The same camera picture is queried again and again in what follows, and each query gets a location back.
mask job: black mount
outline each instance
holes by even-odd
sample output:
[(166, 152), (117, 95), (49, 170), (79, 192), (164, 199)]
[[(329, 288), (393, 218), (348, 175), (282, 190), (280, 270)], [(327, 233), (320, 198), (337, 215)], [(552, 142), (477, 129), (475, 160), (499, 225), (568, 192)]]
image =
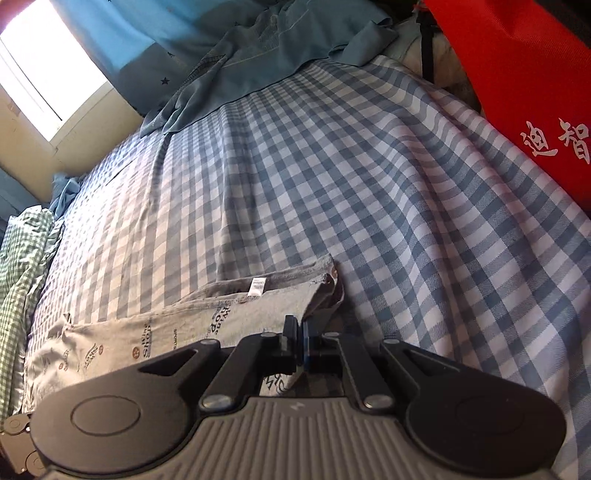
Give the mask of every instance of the black mount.
[(177, 455), (205, 419), (240, 412), (264, 377), (298, 370), (338, 376), (353, 409), (397, 419), (415, 448), (456, 472), (549, 468), (566, 434), (560, 409), (534, 390), (395, 339), (370, 353), (356, 337), (287, 316), (282, 333), (223, 349), (205, 339), (52, 394), (32, 416), (31, 438), (50, 471), (130, 476)]

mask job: screw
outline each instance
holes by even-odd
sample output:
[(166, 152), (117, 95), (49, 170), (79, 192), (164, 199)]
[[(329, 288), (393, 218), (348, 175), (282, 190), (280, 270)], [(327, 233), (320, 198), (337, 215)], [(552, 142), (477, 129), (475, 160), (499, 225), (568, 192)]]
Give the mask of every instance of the screw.
[(234, 401), (227, 395), (209, 395), (201, 401), (201, 408), (207, 411), (224, 411), (232, 407)]
[(363, 404), (370, 410), (387, 410), (394, 406), (394, 399), (389, 395), (370, 395)]

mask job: gingham fabric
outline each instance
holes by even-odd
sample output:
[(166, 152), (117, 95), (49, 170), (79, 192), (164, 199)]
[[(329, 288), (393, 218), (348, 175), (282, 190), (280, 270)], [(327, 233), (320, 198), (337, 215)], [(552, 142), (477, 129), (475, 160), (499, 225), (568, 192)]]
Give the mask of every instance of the gingham fabric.
[(59, 242), (61, 224), (40, 206), (8, 221), (0, 248), (0, 422), (20, 408), (26, 331)]
[(124, 318), (328, 252), (346, 331), (549, 395), (568, 424), (555, 471), (591, 474), (591, 221), (485, 119), (392, 60), (315, 61), (178, 134), (133, 135), (65, 218), (30, 352), (64, 314)]

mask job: gray ribbed surface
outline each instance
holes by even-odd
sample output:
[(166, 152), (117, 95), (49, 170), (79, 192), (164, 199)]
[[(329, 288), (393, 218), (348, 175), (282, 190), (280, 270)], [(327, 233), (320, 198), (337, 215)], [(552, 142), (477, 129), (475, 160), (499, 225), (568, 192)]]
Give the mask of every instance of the gray ribbed surface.
[[(47, 480), (69, 478), (56, 473)], [(354, 410), (344, 398), (251, 398), (209, 417), (172, 460), (137, 480), (468, 479), (428, 460), (397, 422)], [(537, 472), (526, 479), (553, 479)]]

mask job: chinese characters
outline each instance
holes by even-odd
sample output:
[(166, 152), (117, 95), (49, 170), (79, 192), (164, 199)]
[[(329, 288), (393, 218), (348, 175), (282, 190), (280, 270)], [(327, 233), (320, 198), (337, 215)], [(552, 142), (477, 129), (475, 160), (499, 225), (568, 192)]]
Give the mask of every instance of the chinese characters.
[(544, 132), (534, 127), (531, 122), (527, 122), (527, 126), (530, 128), (530, 134), (527, 135), (522, 132), (521, 138), (523, 138), (523, 143), (531, 148), (534, 156), (544, 155), (546, 157), (554, 157), (558, 153), (558, 148), (549, 150)]
[(570, 123), (565, 122), (561, 118), (559, 118), (559, 120), (562, 130), (564, 130), (564, 135), (561, 135), (558, 137), (558, 139), (564, 142), (565, 147), (568, 147), (570, 141), (572, 140), (574, 154), (578, 159), (585, 160), (587, 165), (589, 165), (589, 163), (591, 163), (591, 158), (589, 157), (589, 147), (585, 142), (585, 138), (589, 137), (589, 128), (587, 128), (587, 125), (583, 124), (580, 124), (578, 127), (571, 128)]
[[(569, 122), (565, 122), (561, 118), (560, 126), (564, 131), (564, 134), (558, 137), (558, 140), (564, 142), (564, 146), (573, 146), (573, 151), (576, 157), (580, 160), (585, 160), (587, 164), (591, 164), (591, 158), (589, 156), (589, 147), (585, 141), (589, 137), (589, 129), (587, 125), (580, 124), (577, 127), (571, 127)], [(530, 129), (529, 135), (521, 133), (524, 145), (531, 148), (531, 151), (535, 157), (543, 155), (545, 157), (554, 157), (558, 153), (558, 148), (550, 150), (548, 142), (544, 132), (541, 129), (533, 126), (531, 122), (526, 122)]]

